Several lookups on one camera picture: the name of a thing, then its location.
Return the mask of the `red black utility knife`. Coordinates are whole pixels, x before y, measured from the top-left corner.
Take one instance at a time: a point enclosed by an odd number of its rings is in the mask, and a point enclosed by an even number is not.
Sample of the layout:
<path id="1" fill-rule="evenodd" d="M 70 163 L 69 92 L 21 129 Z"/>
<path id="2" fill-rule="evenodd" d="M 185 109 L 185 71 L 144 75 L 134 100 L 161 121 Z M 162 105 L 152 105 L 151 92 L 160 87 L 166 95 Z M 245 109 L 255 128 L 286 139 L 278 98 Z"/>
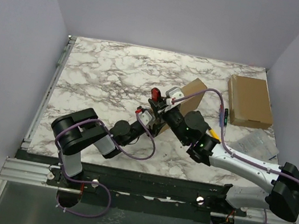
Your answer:
<path id="1" fill-rule="evenodd" d="M 158 88 L 151 89 L 151 99 L 155 102 L 159 102 L 161 99 L 161 92 Z"/>

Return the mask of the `brown cardboard express box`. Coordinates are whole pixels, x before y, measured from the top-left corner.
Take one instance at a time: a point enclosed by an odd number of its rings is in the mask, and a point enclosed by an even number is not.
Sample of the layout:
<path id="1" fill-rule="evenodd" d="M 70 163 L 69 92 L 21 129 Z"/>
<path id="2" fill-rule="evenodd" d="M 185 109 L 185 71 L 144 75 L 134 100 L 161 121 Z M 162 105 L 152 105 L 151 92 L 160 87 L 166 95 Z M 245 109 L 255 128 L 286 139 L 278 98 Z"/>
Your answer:
<path id="1" fill-rule="evenodd" d="M 196 78 L 193 81 L 189 82 L 185 86 L 181 87 L 181 90 L 185 96 L 197 93 L 201 90 L 207 89 L 207 86 L 199 79 Z M 186 115 L 186 113 L 190 111 L 194 111 L 198 108 L 200 105 L 200 102 L 203 98 L 204 94 L 201 93 L 197 96 L 191 97 L 187 100 L 184 100 L 180 104 L 180 112 L 183 116 Z"/>

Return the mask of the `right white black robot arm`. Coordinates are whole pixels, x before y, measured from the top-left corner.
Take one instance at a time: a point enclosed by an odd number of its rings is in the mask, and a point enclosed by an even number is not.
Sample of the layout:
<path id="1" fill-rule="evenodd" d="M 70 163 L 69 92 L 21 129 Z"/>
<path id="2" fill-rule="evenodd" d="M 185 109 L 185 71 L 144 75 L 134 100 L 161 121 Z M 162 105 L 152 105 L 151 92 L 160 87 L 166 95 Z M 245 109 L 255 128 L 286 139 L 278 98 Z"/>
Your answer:
<path id="1" fill-rule="evenodd" d="M 215 197 L 218 211 L 254 207 L 268 209 L 287 222 L 298 219 L 299 171 L 295 165 L 275 165 L 235 152 L 207 134 L 209 125 L 199 111 L 184 115 L 178 106 L 168 105 L 164 98 L 150 98 L 148 103 L 155 117 L 169 126 L 196 163 L 228 170 L 254 184 L 244 188 L 229 185 L 227 193 Z"/>

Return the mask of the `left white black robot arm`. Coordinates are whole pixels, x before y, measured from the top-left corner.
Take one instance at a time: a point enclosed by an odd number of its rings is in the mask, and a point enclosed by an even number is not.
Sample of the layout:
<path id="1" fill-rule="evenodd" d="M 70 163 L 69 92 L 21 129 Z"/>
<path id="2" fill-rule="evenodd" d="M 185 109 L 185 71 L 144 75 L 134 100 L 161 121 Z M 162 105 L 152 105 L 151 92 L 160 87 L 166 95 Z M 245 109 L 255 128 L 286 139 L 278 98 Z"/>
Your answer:
<path id="1" fill-rule="evenodd" d="M 136 110 L 136 115 L 137 120 L 134 123 L 120 120 L 111 129 L 106 128 L 93 108 L 55 119 L 51 128 L 64 169 L 60 175 L 64 185 L 71 188 L 79 184 L 83 170 L 81 151 L 90 145 L 94 145 L 104 158 L 109 159 L 123 152 L 121 146 L 130 145 L 144 133 L 153 141 L 153 113 L 141 108 Z"/>

